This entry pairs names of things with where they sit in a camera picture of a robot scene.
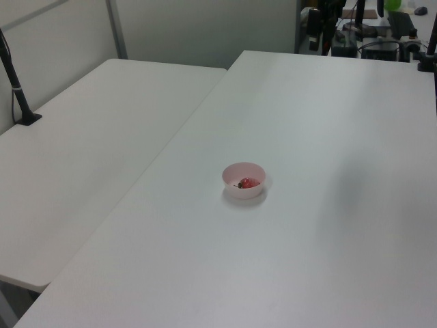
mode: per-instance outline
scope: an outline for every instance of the strawberry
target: strawberry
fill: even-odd
[[[243,178],[240,180],[238,185],[234,185],[235,187],[238,187],[240,189],[247,189],[247,188],[253,188],[255,186],[259,185],[259,181],[254,178]]]

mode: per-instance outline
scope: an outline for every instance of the black cable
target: black cable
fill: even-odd
[[[364,46],[360,46],[357,50],[360,51],[361,49],[367,48],[368,46],[375,46],[377,44],[383,44],[383,43],[396,43],[399,46],[399,41],[375,41],[370,42],[368,44],[365,44]]]
[[[349,22],[350,26],[352,26],[352,17],[354,17],[354,11],[355,11],[356,5],[358,5],[358,1],[355,3],[355,6],[352,8],[352,13],[350,15],[350,22]]]
[[[11,50],[9,48],[8,41],[6,41],[6,38],[1,29],[0,29],[0,38],[5,42],[6,49],[8,50],[9,58],[12,60]],[[11,99],[12,121],[14,122],[14,124],[16,124],[15,115],[14,115],[14,89],[11,90],[11,95],[12,95],[12,99]]]
[[[356,8],[356,5],[358,5],[358,1],[355,3],[355,6],[352,8],[352,10],[349,12],[349,14],[347,14],[345,18],[342,18],[342,19],[339,21],[339,23],[337,24],[337,26],[335,27],[335,29],[338,29],[339,26],[340,26],[340,24],[341,24],[341,22],[344,21],[345,19],[348,19],[348,16],[349,16],[349,15],[350,15],[351,22],[352,22],[352,17],[354,16],[354,10],[355,10],[355,8]]]
[[[14,90],[12,90],[12,121],[14,122],[14,124],[16,124],[16,120],[15,120],[15,115],[14,115]]]

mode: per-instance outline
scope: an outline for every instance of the bowl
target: bowl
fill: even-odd
[[[266,173],[263,168],[257,164],[241,162],[226,167],[221,177],[225,183],[226,191],[232,197],[248,200],[261,193],[266,179]],[[259,185],[247,189],[236,187],[243,178],[254,178],[259,181]]]

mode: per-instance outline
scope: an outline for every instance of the white table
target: white table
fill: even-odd
[[[432,74],[244,52],[16,328],[434,328],[436,168]]]
[[[44,290],[224,74],[112,59],[0,136],[0,280]]]
[[[408,3],[414,3],[413,7],[408,7]],[[356,0],[347,0],[345,9],[352,9],[356,3]],[[429,37],[431,36],[432,27],[434,25],[434,19],[436,18],[437,13],[437,2],[435,0],[411,0],[411,1],[403,1],[400,10],[408,11],[414,10],[418,7],[425,6],[428,8],[428,14],[424,16],[416,16],[414,14],[410,15],[411,21],[415,28],[417,28],[417,36],[418,38],[427,45],[429,43]],[[367,0],[365,9],[374,9],[376,10],[376,0]],[[378,16],[378,19],[363,19],[363,23],[376,26],[376,27],[389,27],[390,23],[388,21],[388,12],[384,11],[384,17],[381,18]],[[346,24],[348,19],[345,19],[341,22],[339,29]]]

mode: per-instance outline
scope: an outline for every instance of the white wall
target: white wall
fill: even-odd
[[[26,16],[58,2],[57,0],[0,0],[0,27],[15,23]]]
[[[69,0],[4,34],[32,111],[105,60],[117,58],[103,0]],[[12,126],[10,92],[1,65],[0,134]]]
[[[116,0],[129,59],[228,69],[243,50],[293,53],[299,0]]]

